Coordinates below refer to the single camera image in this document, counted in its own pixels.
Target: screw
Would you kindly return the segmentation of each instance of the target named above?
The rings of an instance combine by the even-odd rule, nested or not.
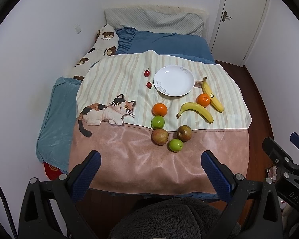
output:
[[[272,184],[272,179],[270,179],[270,178],[267,177],[266,178],[266,182],[269,183],[269,184]]]
[[[236,174],[236,179],[239,181],[242,181],[244,179],[244,176],[240,173]]]
[[[37,182],[37,178],[32,178],[31,180],[30,180],[30,183],[31,184],[34,184],[34,183],[36,183]]]
[[[61,180],[61,181],[65,180],[66,178],[67,178],[67,175],[64,173],[60,174],[60,176],[59,176],[59,180]]]

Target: cat head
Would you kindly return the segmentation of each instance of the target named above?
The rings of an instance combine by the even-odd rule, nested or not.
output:
[[[112,108],[119,112],[122,115],[131,115],[132,117],[135,117],[133,114],[133,108],[135,107],[136,101],[130,101],[124,99],[124,95],[120,94],[117,96],[114,101],[111,102]]]

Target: green apple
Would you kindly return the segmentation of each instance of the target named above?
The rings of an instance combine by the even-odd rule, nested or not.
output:
[[[165,125],[165,120],[162,116],[155,116],[151,122],[152,128],[154,129],[161,129]]]
[[[180,150],[182,150],[183,148],[183,142],[182,140],[179,139],[172,139],[169,143],[168,146],[170,148],[170,150],[172,150],[173,152],[179,152]]]

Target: wall outlet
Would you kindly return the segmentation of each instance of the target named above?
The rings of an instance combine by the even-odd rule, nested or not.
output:
[[[74,29],[77,32],[77,34],[80,34],[80,32],[82,31],[78,24],[74,25]]]

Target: door frame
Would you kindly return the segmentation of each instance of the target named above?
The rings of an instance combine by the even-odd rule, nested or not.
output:
[[[209,42],[209,49],[210,49],[211,51],[212,51],[213,46],[214,46],[215,41],[216,41],[216,36],[217,36],[218,29],[219,29],[219,26],[220,26],[220,23],[221,23],[221,20],[222,20],[222,14],[223,14],[223,12],[224,12],[225,2],[226,2],[226,0],[220,0],[220,1],[219,1],[219,9],[218,9],[217,17],[216,17],[216,22],[215,22],[215,26],[214,26],[213,34],[212,34],[211,39],[210,39],[210,42]],[[247,60],[247,58],[248,58],[248,56],[249,56],[251,50],[252,50],[253,47],[254,47],[254,44],[255,44],[255,42],[256,42],[256,40],[257,40],[257,37],[258,37],[258,35],[259,35],[259,32],[260,32],[260,30],[261,30],[261,28],[262,28],[262,24],[264,23],[265,17],[266,17],[266,15],[267,15],[269,2],[270,2],[270,0],[266,0],[265,8],[264,8],[264,11],[263,11],[263,13],[262,13],[262,17],[261,17],[261,19],[260,19],[260,22],[259,22],[257,31],[256,31],[255,36],[254,36],[254,38],[253,38],[253,40],[252,40],[252,42],[251,42],[251,44],[250,44],[250,46],[249,46],[249,48],[248,48],[248,51],[247,51],[247,53],[246,53],[246,55],[245,55],[243,61],[242,61],[241,64],[240,64],[241,67],[245,64],[245,62],[246,62],[246,60]]]

